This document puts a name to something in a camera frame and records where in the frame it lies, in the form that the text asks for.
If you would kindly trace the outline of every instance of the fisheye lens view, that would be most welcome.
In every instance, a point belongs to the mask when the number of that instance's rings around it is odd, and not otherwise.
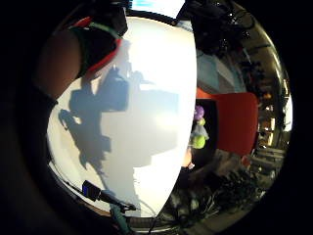
[[[81,224],[115,234],[222,232],[284,165],[283,59],[236,1],[79,4],[18,94],[34,183],[65,216],[83,212]]]

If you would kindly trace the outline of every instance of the white screen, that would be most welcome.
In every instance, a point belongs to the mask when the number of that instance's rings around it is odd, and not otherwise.
[[[131,10],[158,13],[175,19],[185,0],[133,0]]]

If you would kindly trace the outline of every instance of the purple toy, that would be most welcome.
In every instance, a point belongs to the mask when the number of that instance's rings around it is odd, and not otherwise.
[[[202,106],[195,106],[194,120],[200,120],[204,116],[204,108]]]

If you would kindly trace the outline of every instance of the red panel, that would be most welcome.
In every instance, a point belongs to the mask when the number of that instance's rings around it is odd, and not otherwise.
[[[218,110],[217,148],[240,156],[249,154],[257,131],[257,99],[253,93],[208,94],[197,88],[198,99],[213,99]]]

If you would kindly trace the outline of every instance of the desk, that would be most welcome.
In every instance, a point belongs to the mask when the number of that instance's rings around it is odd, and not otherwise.
[[[77,79],[58,100],[48,143],[64,179],[78,188],[89,180],[138,208],[126,215],[151,217],[170,195],[188,145],[196,48],[183,28],[140,18],[127,23],[121,48],[100,77]]]

